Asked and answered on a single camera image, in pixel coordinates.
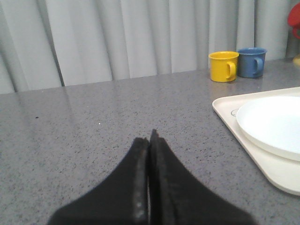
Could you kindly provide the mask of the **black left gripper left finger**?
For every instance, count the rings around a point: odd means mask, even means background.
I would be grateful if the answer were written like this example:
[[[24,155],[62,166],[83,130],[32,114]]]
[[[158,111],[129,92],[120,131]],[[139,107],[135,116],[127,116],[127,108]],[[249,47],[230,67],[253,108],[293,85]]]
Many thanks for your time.
[[[58,209],[50,225],[148,224],[147,139],[135,138],[113,172],[91,191]]]

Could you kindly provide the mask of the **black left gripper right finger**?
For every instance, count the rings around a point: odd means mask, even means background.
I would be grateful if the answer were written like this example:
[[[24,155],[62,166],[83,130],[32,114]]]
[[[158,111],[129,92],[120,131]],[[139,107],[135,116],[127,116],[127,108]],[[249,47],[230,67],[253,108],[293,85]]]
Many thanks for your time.
[[[166,140],[152,130],[149,149],[150,224],[253,225],[252,216],[190,173]]]

